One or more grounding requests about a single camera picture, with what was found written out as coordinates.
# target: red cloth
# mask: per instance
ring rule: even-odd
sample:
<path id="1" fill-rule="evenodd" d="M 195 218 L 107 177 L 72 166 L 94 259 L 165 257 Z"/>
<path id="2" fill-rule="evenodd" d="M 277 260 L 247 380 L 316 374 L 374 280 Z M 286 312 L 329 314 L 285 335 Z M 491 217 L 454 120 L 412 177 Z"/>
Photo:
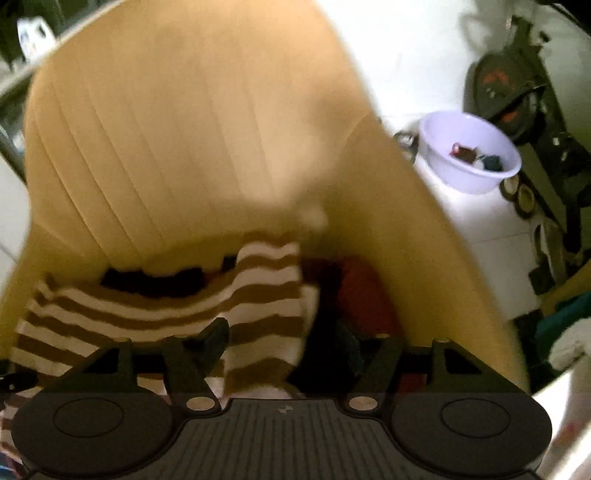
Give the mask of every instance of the red cloth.
<path id="1" fill-rule="evenodd" d="M 338 262 L 342 271 L 337 307 L 348 327 L 358 335 L 404 337 L 394 305 L 374 268 L 359 257 Z"/>

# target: white floor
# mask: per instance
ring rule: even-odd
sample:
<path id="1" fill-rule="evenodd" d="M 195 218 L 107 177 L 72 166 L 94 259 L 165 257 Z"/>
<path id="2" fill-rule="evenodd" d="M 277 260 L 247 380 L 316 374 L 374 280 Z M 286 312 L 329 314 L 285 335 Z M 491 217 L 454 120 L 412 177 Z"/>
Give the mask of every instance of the white floor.
<path id="1" fill-rule="evenodd" d="M 538 298 L 528 279 L 537 265 L 530 223 L 517 216 L 498 189 L 468 195 L 445 185 L 419 156 L 415 169 L 470 246 L 506 320 L 534 310 Z"/>

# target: white tile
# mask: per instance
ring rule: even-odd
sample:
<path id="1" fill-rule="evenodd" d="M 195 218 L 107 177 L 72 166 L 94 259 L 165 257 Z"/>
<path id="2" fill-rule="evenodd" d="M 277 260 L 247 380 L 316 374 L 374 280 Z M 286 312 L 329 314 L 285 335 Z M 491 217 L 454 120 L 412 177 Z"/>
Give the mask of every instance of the white tile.
<path id="1" fill-rule="evenodd" d="M 513 204 L 503 198 L 499 189 L 483 195 L 458 192 L 445 185 L 420 155 L 417 156 L 415 170 L 467 243 L 475 244 L 530 231 L 530 223 L 515 213 Z"/>
<path id="2" fill-rule="evenodd" d="M 4 292 L 4 287 L 8 281 L 14 262 L 6 253 L 0 249 L 0 296 Z"/>
<path id="3" fill-rule="evenodd" d="M 501 46 L 501 1 L 317 0 L 380 115 L 458 109 L 470 64 Z"/>
<path id="4" fill-rule="evenodd" d="M 431 170 L 429 165 L 427 165 L 426 160 L 421 155 L 417 155 L 417 159 L 414 163 L 414 169 L 428 187 L 434 185 L 443 185 L 443 182 L 439 180 L 439 177 L 433 173 L 433 170 Z M 433 191 L 433 189 L 431 191 L 435 196 L 438 195 L 438 192 Z"/>
<path id="5" fill-rule="evenodd" d="M 528 273 L 537 267 L 529 234 L 470 246 L 505 320 L 538 308 Z"/>
<path id="6" fill-rule="evenodd" d="M 13 257 L 21 252 L 29 215 L 27 189 L 0 155 L 0 243 Z"/>

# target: brown and white striped towel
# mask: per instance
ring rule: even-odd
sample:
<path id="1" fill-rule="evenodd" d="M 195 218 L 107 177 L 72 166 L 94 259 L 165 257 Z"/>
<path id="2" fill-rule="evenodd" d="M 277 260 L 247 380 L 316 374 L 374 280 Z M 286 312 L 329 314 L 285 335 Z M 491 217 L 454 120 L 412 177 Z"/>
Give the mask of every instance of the brown and white striped towel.
<path id="1" fill-rule="evenodd" d="M 230 342 L 207 382 L 225 403 L 229 397 L 290 398 L 288 374 L 297 366 L 310 330 L 317 291 L 302 285 L 300 248 L 269 238 L 249 241 L 236 268 L 199 294 L 146 299 L 99 286 L 40 283 L 17 325 L 15 364 L 38 372 L 40 386 L 13 395 L 2 413 L 2 447 L 18 459 L 11 424 L 18 407 L 45 385 L 113 339 L 151 342 L 196 335 L 217 317 L 230 325 Z M 165 394 L 162 380 L 138 384 Z"/>

